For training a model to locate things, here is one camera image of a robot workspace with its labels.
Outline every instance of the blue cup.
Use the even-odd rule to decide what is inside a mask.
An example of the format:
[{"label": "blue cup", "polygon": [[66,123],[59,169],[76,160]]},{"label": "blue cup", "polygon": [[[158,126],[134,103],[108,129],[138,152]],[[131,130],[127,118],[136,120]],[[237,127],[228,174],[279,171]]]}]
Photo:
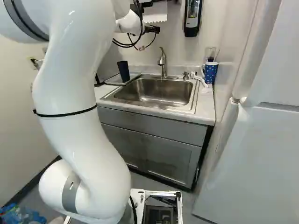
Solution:
[{"label": "blue cup", "polygon": [[214,84],[219,67],[218,62],[207,62],[206,64],[203,64],[203,66],[205,66],[205,71],[202,72],[202,74],[204,74],[205,82],[207,84]]}]

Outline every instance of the faucet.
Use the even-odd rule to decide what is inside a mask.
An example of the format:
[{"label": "faucet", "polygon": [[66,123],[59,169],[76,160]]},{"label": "faucet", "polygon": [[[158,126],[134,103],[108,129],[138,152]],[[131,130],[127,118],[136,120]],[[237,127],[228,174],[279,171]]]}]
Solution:
[{"label": "faucet", "polygon": [[166,62],[166,54],[162,47],[160,47],[162,51],[162,55],[160,59],[158,60],[158,65],[161,66],[161,77],[167,78],[167,62]]}]

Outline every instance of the baseboard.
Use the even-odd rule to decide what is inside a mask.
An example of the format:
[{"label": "baseboard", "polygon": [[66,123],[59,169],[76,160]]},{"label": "baseboard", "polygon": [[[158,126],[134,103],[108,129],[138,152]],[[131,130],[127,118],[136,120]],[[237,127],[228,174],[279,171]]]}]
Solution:
[{"label": "baseboard", "polygon": [[8,206],[12,203],[18,204],[21,202],[21,200],[26,197],[26,195],[32,191],[34,187],[36,187],[39,183],[40,178],[42,177],[43,173],[46,171],[46,169],[51,166],[54,162],[57,162],[58,160],[61,160],[61,157],[56,157],[48,166],[46,166],[41,172],[39,172],[29,183],[25,185],[18,193],[15,194],[5,205]]}]

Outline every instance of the wall outlet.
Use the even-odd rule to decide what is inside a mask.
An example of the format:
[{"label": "wall outlet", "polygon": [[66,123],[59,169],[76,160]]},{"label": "wall outlet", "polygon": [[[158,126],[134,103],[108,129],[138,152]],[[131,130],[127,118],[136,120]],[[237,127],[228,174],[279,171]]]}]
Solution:
[{"label": "wall outlet", "polygon": [[30,67],[32,68],[32,70],[37,70],[37,67],[35,66],[35,63],[34,63],[34,61],[36,61],[36,59],[34,57],[30,56],[30,57],[27,57],[27,60],[30,64]]}]

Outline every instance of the black cable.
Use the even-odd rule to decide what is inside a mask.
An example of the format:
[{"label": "black cable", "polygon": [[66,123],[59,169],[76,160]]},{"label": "black cable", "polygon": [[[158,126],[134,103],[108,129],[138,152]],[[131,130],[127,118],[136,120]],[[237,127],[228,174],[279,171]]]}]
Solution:
[{"label": "black cable", "polygon": [[148,48],[155,41],[156,36],[157,36],[157,34],[155,33],[154,39],[148,45],[146,45],[145,48]]},{"label": "black cable", "polygon": [[142,22],[142,17],[141,17],[141,10],[139,8],[139,1],[138,0],[133,0],[134,1],[134,4],[135,6],[138,8],[138,16],[140,18],[140,26],[141,26],[141,29],[140,29],[140,34],[139,34],[139,37],[138,39],[134,42],[134,43],[122,43],[122,42],[119,42],[118,40],[116,40],[115,38],[113,38],[112,42],[114,44],[116,44],[117,46],[121,47],[121,48],[131,48],[133,46],[135,46],[139,40],[141,39],[141,36],[142,36],[142,33],[143,33],[143,22]]},{"label": "black cable", "polygon": [[[146,46],[144,47],[144,49],[148,48],[148,47],[155,41],[156,36],[157,36],[157,34],[155,33],[154,39],[153,39],[148,45],[146,45]],[[131,43],[133,43],[129,33],[128,33],[128,38],[129,38],[129,40],[131,41]]]},{"label": "black cable", "polygon": [[129,34],[129,33],[127,33],[127,35],[128,35],[128,38],[129,38],[129,40],[130,40],[130,41],[131,41],[131,43],[133,44],[133,41],[132,41],[132,39],[131,39],[131,37],[130,37],[130,34]]},{"label": "black cable", "polygon": [[133,199],[132,199],[131,196],[130,196],[130,201],[131,201],[132,210],[133,210],[133,215],[134,215],[134,224],[137,224],[137,213],[136,213],[136,208],[135,208],[135,204],[134,204],[134,201],[133,201]]}]

